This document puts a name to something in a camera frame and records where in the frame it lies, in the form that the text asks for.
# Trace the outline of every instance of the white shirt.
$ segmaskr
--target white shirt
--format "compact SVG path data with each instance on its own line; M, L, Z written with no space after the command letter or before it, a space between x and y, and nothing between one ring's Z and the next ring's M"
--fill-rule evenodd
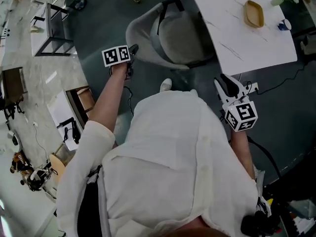
M102 163L112 236L163 236L198 216L229 236L254 214L256 183L231 149L206 103L166 91L138 103L126 141L88 121L57 191L58 223L76 236L78 200L89 172Z

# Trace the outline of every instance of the marble tabletop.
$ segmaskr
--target marble tabletop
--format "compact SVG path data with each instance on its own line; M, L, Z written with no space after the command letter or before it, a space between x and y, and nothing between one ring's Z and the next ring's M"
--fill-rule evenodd
M280 31L284 19L280 6L271 0L252 0L264 11L265 24L245 24L243 6L247 0L195 0L208 27L222 72L236 75L273 65L294 62L296 51L290 31Z

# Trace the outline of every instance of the cup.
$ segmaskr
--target cup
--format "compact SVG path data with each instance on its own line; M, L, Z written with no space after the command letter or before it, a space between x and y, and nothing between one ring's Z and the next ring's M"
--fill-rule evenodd
M292 29L291 23L290 21L288 21L287 19L283 19L281 20L277 27L281 30L281 31L288 31Z

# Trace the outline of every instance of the shoe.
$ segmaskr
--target shoe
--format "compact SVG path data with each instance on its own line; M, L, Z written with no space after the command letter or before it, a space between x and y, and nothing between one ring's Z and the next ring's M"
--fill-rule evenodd
M191 89L190 93L198 97L198 92L195 89Z
M166 80L162 82L159 92L171 90L171 86L172 86L172 80L170 78L167 78Z

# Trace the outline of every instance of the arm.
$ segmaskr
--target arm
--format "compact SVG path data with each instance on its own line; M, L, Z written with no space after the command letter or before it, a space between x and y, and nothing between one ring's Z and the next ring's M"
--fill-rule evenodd
M234 132L231 129L231 147L249 176L255 179L249 143L245 131Z
M75 156L66 167L57 189L60 229L75 236L78 201L82 199L87 176L102 163L114 144L113 134L123 91L126 63L112 67L112 76L102 91L89 121L85 124Z
M105 85L89 118L89 120L104 125L111 132L114 131L118 117L119 103L123 92L126 69L126 63L112 66L112 76Z

